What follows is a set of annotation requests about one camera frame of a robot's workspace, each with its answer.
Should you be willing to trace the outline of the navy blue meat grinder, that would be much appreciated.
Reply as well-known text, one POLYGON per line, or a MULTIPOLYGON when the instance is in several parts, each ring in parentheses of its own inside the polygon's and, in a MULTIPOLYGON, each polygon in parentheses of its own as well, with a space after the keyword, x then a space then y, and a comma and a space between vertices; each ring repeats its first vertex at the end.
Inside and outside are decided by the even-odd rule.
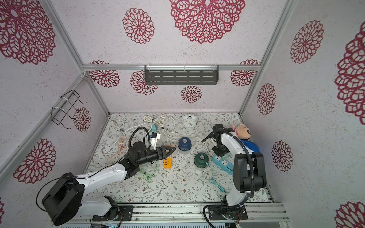
POLYGON ((190 151, 192 148, 192 141, 188 137, 182 137, 178 141, 178 147, 183 152, 190 151))

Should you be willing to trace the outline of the dark green meat grinder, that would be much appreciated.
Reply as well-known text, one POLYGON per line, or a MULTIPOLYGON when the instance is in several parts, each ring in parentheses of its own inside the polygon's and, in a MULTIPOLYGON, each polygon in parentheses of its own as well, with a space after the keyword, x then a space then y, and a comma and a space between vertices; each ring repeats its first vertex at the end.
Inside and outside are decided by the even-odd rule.
POLYGON ((198 153, 194 158, 194 164, 198 168, 206 168, 209 164, 209 157, 205 153, 198 153))

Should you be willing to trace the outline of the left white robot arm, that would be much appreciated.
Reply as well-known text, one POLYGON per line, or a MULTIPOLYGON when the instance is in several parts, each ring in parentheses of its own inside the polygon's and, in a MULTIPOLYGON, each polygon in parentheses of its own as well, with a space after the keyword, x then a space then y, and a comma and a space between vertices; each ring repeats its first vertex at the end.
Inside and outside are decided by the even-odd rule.
POLYGON ((118 204, 110 196, 91 198, 88 194, 113 182, 127 180, 140 171, 142 164, 164 160, 175 151, 173 146, 150 149, 143 142, 136 142, 122 159, 98 172, 66 173, 54 179, 55 184, 41 203, 55 226, 77 216, 100 216, 113 220, 119 214, 118 204))

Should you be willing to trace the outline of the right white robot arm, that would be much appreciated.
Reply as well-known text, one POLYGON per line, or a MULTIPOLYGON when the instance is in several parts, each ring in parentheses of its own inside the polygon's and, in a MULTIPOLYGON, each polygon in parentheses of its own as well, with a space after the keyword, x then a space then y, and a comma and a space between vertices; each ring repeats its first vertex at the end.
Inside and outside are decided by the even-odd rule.
POLYGON ((210 138, 216 142, 213 151, 217 156, 231 153, 234 157, 232 178, 235 188, 220 204, 204 206, 204 218, 208 223, 247 219, 245 203, 267 185, 264 156, 248 148, 238 137, 237 130, 225 128, 222 124, 215 125, 202 141, 210 138))

